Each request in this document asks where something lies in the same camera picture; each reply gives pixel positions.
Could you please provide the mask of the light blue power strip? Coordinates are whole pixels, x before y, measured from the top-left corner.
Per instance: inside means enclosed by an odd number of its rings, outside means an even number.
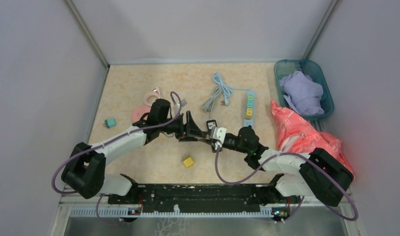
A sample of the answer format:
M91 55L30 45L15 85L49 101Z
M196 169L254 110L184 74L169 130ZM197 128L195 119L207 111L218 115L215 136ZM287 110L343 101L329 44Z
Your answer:
M246 106L245 106L245 113L244 113L244 122L243 126L247 127L254 127L254 115L255 115L255 100L256 100L256 93L252 90L248 90L246 92Z

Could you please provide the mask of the teal USB charger plug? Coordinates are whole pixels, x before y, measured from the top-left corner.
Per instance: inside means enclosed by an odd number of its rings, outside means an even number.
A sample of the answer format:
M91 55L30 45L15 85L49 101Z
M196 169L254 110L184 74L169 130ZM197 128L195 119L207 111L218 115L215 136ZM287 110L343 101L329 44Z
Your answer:
M116 120L115 118L108 118L106 120L104 120L104 126L106 128L112 128L116 126Z

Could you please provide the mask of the black power strip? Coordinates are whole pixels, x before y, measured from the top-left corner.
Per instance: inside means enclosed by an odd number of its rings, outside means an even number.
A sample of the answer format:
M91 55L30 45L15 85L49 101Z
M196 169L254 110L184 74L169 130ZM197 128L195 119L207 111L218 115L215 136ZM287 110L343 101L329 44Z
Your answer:
M206 121L206 127L208 131L211 131L213 128L217 127L217 122L214 119Z

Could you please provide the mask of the green USB charger plug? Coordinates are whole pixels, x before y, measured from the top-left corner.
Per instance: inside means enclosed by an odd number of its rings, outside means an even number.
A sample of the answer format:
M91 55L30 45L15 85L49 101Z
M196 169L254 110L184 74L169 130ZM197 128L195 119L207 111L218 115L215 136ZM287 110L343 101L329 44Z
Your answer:
M248 101L254 101L255 100L255 96L253 94L248 94L247 95L247 100Z

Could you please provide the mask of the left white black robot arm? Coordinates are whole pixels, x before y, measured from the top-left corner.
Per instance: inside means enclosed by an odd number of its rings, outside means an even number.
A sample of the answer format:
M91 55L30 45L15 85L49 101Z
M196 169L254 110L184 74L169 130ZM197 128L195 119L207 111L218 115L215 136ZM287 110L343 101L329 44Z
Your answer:
M148 113L122 133L98 144L77 144L61 173L61 180L85 199L98 194L118 195L126 203L139 197L137 183L126 175L108 175L106 167L130 151L142 147L161 133L173 134L180 142L196 142L206 138L194 122L190 111L170 116L171 104L157 99Z

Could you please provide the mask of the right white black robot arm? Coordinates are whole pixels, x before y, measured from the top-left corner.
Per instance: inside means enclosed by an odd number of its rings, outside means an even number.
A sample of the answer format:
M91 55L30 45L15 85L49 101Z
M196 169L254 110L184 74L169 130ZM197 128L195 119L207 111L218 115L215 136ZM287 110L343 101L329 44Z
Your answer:
M322 148L296 153L274 150L262 145L250 127L242 127L237 135L224 128L214 132L215 150L222 148L246 154L245 162L253 169L274 172L278 176L268 189L270 200L282 202L286 197L315 197L329 207L337 207L343 198L350 200L348 189L354 175Z

